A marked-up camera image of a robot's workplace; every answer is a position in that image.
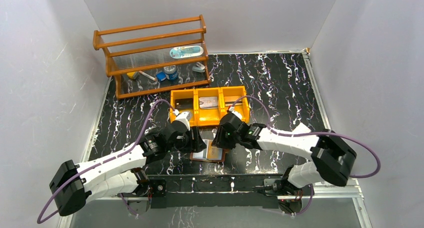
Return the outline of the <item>yellow three-compartment bin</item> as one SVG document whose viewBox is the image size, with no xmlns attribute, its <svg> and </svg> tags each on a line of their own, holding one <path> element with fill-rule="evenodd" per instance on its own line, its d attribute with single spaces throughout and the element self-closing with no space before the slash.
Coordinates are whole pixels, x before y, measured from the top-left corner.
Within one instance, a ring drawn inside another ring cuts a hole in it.
<svg viewBox="0 0 424 228">
<path fill-rule="evenodd" d="M 246 94 L 244 86 L 172 90 L 170 103 L 180 112 L 190 112 L 190 126 L 217 126 L 233 103 L 234 110 L 241 114 L 242 121 L 248 123 L 248 101 L 246 98 L 238 100 Z"/>
</svg>

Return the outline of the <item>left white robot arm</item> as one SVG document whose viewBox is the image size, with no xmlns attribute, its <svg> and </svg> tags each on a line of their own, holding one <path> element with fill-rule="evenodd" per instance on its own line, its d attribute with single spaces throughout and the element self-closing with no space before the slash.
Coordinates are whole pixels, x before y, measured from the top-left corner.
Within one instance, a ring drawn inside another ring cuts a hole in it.
<svg viewBox="0 0 424 228">
<path fill-rule="evenodd" d="M 140 169 L 168 153 L 200 152 L 208 147 L 198 127 L 173 121 L 151 131 L 140 141 L 90 162 L 63 162 L 49 188 L 60 216 L 68 216 L 98 198 L 119 193 L 137 193 L 142 188 Z"/>
</svg>

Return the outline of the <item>brown leather card holder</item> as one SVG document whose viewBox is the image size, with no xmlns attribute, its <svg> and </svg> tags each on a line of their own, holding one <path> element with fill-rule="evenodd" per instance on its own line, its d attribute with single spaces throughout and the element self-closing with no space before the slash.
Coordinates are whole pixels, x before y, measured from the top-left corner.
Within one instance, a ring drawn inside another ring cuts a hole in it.
<svg viewBox="0 0 424 228">
<path fill-rule="evenodd" d="M 228 149 L 222 149 L 212 146 L 212 141 L 209 139 L 203 139 L 206 144 L 206 148 L 200 152 L 190 154 L 190 160 L 201 161 L 201 162 L 224 162 L 225 156 L 229 152 Z"/>
</svg>

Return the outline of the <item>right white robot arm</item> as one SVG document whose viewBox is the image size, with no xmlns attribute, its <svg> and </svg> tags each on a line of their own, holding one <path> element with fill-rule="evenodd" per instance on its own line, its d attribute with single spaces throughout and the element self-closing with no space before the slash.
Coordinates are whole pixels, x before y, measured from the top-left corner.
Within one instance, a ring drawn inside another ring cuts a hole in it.
<svg viewBox="0 0 424 228">
<path fill-rule="evenodd" d="M 234 113 L 221 120 L 212 145 L 233 149 L 239 144 L 247 149 L 271 150 L 293 154 L 308 160 L 284 173 L 281 184 L 291 189 L 326 181 L 345 186 L 356 160 L 356 152 L 333 132 L 312 134 L 300 124 L 292 132 L 273 130 L 261 123 L 247 124 Z"/>
</svg>

